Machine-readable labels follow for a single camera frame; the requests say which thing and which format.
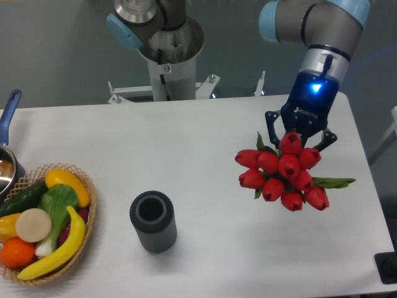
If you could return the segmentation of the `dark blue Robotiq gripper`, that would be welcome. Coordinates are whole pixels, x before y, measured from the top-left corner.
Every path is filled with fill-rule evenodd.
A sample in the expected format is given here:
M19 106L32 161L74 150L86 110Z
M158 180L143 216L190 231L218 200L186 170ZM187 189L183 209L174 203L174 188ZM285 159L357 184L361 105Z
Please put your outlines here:
M265 121L269 139L276 149L281 139L276 133L275 122L282 116L285 130L301 134L301 145L306 147L309 138L321 132L321 141L313 148L323 151L337 141L337 135L328 125L328 114L338 92L338 82L309 72L298 74L287 102L278 111L267 111Z

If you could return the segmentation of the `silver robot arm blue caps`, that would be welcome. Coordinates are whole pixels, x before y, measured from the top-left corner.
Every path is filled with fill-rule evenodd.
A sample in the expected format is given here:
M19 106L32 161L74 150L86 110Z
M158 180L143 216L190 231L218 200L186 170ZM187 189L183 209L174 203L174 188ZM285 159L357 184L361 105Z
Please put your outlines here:
M275 121L302 143L321 133L317 150L334 143L328 114L370 12L368 1L270 1L261 10L263 39L303 44L305 55L286 103L265 113L270 141L278 147ZM115 1L106 18L112 35L147 61L155 101L196 99L196 59L203 48L201 26L184 1Z

